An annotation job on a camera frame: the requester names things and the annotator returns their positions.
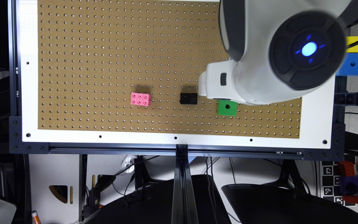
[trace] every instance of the black circular sensor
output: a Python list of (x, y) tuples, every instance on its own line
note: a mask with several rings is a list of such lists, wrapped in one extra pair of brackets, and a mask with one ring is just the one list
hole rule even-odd
[(338, 21), (323, 12), (302, 12), (276, 31), (269, 60), (276, 76), (294, 90), (323, 84), (339, 68), (346, 40)]

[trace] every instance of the marker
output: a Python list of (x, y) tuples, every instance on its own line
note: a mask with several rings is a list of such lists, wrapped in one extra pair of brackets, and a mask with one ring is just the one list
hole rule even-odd
[(32, 216), (32, 219), (34, 220), (34, 223), (35, 223), (35, 224), (41, 224), (40, 218), (38, 217), (37, 211), (33, 211), (33, 212), (31, 213), (31, 216)]

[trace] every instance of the yellow block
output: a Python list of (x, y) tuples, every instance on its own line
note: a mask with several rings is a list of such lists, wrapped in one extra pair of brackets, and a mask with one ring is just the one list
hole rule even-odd
[[(353, 44), (358, 41), (358, 37), (346, 37), (347, 44)], [(358, 44), (346, 50), (347, 53), (358, 53)]]

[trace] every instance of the white frame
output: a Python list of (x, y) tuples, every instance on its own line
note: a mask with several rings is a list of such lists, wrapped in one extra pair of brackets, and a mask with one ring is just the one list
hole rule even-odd
[[(194, 144), (320, 149), (331, 147), (335, 76), (321, 88), (303, 97), (299, 139), (38, 129), (38, 94), (35, 94), (38, 93), (37, 0), (17, 0), (17, 3), (17, 44), (22, 87), (22, 140), (24, 142)], [(29, 138), (26, 137), (27, 133), (31, 133)]]

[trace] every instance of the blue block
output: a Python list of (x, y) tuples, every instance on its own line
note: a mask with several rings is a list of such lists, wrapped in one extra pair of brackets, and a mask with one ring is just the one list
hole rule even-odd
[(358, 194), (358, 176), (340, 177), (340, 191), (342, 194)]
[(347, 53), (345, 62), (336, 76), (358, 76), (358, 53)]

